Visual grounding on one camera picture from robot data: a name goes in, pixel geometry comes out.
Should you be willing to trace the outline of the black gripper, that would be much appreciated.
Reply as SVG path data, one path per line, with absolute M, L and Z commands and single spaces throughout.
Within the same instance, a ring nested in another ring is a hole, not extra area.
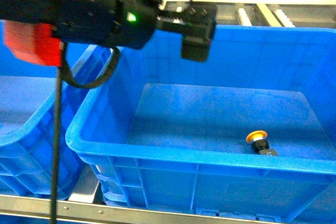
M 189 0 L 182 11 L 160 10 L 156 29 L 182 35 L 181 58 L 206 62 L 216 29 L 217 6 Z

